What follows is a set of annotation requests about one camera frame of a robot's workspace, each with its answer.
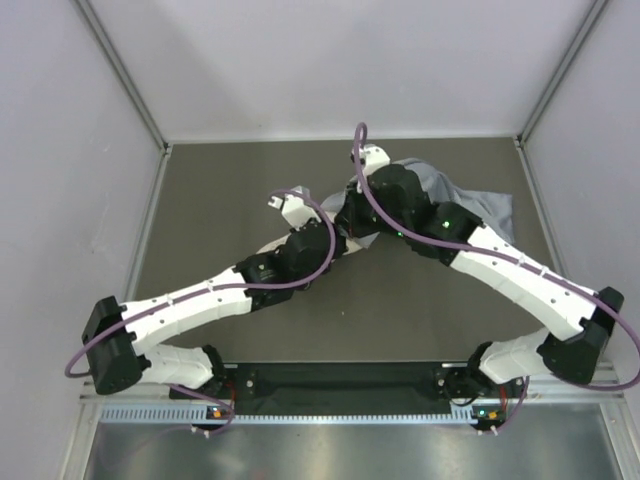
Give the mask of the cream bear print pillow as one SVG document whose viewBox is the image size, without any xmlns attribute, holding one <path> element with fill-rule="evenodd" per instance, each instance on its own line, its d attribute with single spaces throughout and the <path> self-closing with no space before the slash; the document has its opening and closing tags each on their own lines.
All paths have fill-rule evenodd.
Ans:
<svg viewBox="0 0 640 480">
<path fill-rule="evenodd" d="M 263 247 L 261 247 L 257 251 L 257 253 L 266 253 L 268 251 L 276 250 L 278 247 L 284 245 L 288 240 L 288 238 L 289 238 L 289 234 L 286 234 L 276 240 L 273 240 L 267 243 L 266 245 L 264 245 Z M 353 239 L 342 237 L 342 240 L 345 241 L 345 251 L 343 253 L 343 256 L 355 254 L 363 249 L 363 247 Z"/>
</svg>

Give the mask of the grey fabric pillowcase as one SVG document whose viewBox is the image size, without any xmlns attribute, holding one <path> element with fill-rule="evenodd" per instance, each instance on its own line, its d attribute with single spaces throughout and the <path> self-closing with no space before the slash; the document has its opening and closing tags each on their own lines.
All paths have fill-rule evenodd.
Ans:
<svg viewBox="0 0 640 480">
<path fill-rule="evenodd" d="M 456 186 L 442 171 L 425 160 L 406 158 L 393 162 L 413 171 L 421 184 L 422 190 L 429 195 L 432 203 L 454 202 L 466 208 L 484 223 L 490 226 L 502 239 L 515 243 L 513 227 L 513 197 L 511 194 L 490 191 L 468 190 Z M 327 197 L 321 207 L 327 214 L 337 215 L 344 206 L 346 189 Z M 369 248 L 379 234 L 373 233 L 354 240 L 355 251 Z"/>
</svg>

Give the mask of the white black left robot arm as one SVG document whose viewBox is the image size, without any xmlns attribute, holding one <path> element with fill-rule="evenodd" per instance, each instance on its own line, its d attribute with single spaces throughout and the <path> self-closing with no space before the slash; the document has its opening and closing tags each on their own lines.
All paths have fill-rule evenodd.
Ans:
<svg viewBox="0 0 640 480">
<path fill-rule="evenodd" d="M 227 374 L 217 350 L 169 346 L 167 340 L 288 301 L 332 261 L 358 249 L 336 227 L 311 220 L 206 281 L 141 301 L 99 300 L 81 336 L 96 393 L 169 383 L 209 397 L 220 394 Z"/>
</svg>

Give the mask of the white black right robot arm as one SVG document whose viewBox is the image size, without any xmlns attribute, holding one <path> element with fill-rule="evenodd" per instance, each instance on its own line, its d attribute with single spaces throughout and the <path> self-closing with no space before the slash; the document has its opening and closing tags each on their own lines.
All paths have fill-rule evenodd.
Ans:
<svg viewBox="0 0 640 480">
<path fill-rule="evenodd" d="M 512 197 L 465 190 L 417 159 L 388 164 L 323 201 L 341 233 L 360 248 L 380 233 L 404 239 L 418 255 L 492 288 L 537 319 L 541 329 L 488 341 L 468 361 L 467 384 L 487 396 L 518 377 L 550 374 L 592 389 L 617 313 L 617 290 L 581 287 L 512 244 Z"/>
</svg>

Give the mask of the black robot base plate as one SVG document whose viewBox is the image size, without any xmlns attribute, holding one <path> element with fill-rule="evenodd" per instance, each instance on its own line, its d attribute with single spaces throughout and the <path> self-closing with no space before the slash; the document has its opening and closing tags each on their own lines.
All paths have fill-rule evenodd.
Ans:
<svg viewBox="0 0 640 480">
<path fill-rule="evenodd" d="M 218 398 L 257 400 L 286 389 L 333 393 L 407 388 L 430 400 L 505 399 L 522 391 L 520 380 L 499 385 L 464 363 L 439 362 L 331 362 L 238 363 L 194 390 Z"/>
</svg>

